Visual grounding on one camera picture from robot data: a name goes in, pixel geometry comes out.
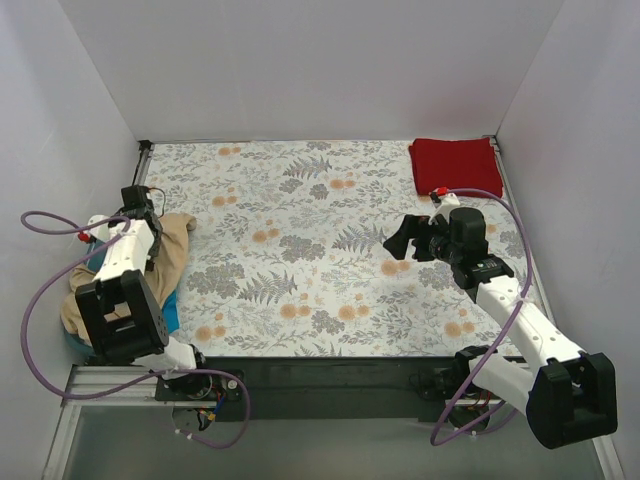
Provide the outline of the beige t shirt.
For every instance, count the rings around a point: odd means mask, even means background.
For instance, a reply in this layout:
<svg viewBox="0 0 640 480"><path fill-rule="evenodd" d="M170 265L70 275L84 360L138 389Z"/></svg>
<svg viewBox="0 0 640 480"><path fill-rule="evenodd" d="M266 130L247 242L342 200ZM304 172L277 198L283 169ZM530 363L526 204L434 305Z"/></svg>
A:
<svg viewBox="0 0 640 480"><path fill-rule="evenodd" d="M163 227L159 254L152 271L145 279L162 306L167 297L178 289L189 258L189 234L197 227L197 220L187 213L167 213L160 219Z"/></svg>

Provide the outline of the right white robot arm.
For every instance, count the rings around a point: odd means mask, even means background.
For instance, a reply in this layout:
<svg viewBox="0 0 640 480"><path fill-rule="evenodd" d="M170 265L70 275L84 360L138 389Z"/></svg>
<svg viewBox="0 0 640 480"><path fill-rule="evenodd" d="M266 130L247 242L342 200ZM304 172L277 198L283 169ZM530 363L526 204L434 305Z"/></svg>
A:
<svg viewBox="0 0 640 480"><path fill-rule="evenodd" d="M587 353L526 301L514 272L490 253L479 210L456 208L435 218L407 215L383 246L397 260L413 246L416 261L449 265L455 284L500 325L526 362L519 367L493 347L457 352L449 375L455 399L483 390L497 396L526 417L548 449L617 430L613 363L603 353Z"/></svg>

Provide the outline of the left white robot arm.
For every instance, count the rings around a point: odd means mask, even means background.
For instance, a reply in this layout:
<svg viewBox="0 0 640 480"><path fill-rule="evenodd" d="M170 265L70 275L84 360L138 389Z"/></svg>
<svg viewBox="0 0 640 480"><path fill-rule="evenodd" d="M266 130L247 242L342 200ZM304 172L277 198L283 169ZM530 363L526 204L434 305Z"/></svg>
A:
<svg viewBox="0 0 640 480"><path fill-rule="evenodd" d="M86 230L106 248L93 280L75 292L91 347L108 365L139 365L159 372L193 400L213 386L203 357L169 334L162 309L144 272L155 237L148 222L95 215Z"/></svg>

